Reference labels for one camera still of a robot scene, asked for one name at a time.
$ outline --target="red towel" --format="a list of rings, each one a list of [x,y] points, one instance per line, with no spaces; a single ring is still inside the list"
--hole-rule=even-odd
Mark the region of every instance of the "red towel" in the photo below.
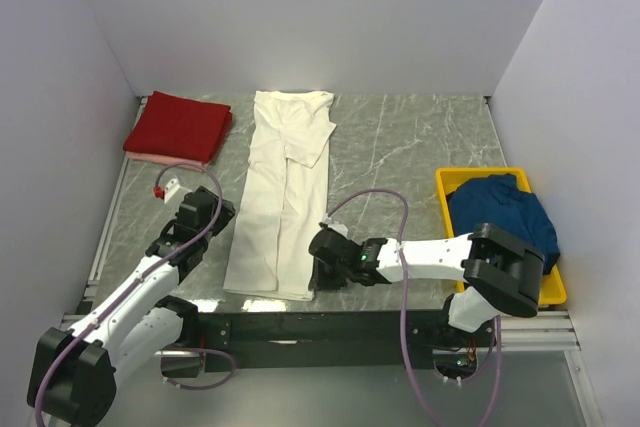
[[[122,148],[208,163],[231,127],[230,110],[228,105],[154,92]]]

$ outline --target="pant leg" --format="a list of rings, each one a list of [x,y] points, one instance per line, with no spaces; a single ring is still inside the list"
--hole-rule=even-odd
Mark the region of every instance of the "pant leg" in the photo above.
[[[278,289],[277,258],[287,165],[277,105],[258,99],[249,170],[235,221],[224,289],[268,295]]]
[[[329,121],[333,95],[312,92],[296,96],[282,116],[281,135],[287,156],[287,180],[278,237],[278,293],[283,298],[311,300],[313,257],[309,244],[327,208]]]

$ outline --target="metal bracket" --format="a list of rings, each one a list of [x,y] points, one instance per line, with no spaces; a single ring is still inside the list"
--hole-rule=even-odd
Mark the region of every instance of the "metal bracket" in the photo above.
[[[227,316],[200,316],[200,332],[208,349],[229,350],[231,342],[231,319]],[[217,355],[205,355],[205,372],[228,369],[226,360]]]
[[[188,192],[191,192],[191,190],[180,185],[178,178],[173,177],[164,186],[164,203],[169,203],[169,201],[176,196],[182,199]]]
[[[505,352],[573,352],[580,350],[578,338],[567,311],[542,311],[536,317],[521,319],[501,315],[502,350]],[[486,352],[478,347],[478,352]],[[434,349],[435,353],[447,353]]]

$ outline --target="gray marble table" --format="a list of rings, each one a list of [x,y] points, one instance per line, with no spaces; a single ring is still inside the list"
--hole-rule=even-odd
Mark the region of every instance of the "gray marble table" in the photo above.
[[[224,198],[240,205],[254,130],[253,96],[206,96],[203,101],[231,105],[232,129],[212,165]],[[424,95],[336,95],[331,120],[337,128],[330,140],[329,207],[370,187],[394,189],[410,204],[407,240],[444,235],[436,197],[439,167],[504,166],[491,115],[482,97]],[[177,204],[162,206],[151,185],[159,167],[130,161],[118,208],[105,246],[95,298],[104,300],[135,268],[149,243],[173,216]],[[201,174],[174,170],[194,189],[208,185]],[[345,206],[335,218],[357,241],[395,236],[401,206],[394,198],[364,196]],[[334,312],[397,310],[401,285],[363,287],[351,284],[340,292],[319,292],[311,302],[282,301],[231,294],[222,290],[233,238],[233,222],[214,238],[204,261],[173,292],[196,303],[202,312]],[[417,280],[410,285],[412,309],[440,308],[453,292],[453,282]]]

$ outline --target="yellow bin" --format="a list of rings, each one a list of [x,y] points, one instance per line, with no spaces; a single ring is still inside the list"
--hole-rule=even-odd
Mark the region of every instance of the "yellow bin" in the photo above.
[[[436,184],[438,198],[442,207],[442,218],[447,237],[453,237],[453,226],[451,225],[451,215],[447,204],[447,195],[455,191],[469,179],[478,177],[489,177],[493,174],[513,174],[516,176],[518,188],[523,192],[531,192],[529,181],[524,170],[515,167],[487,167],[487,168],[455,168],[447,167],[436,171]],[[464,291],[464,283],[456,282],[456,291]],[[564,283],[558,266],[554,265],[549,275],[542,276],[542,289],[540,290],[539,304],[557,305],[566,302],[567,292],[564,290]]]

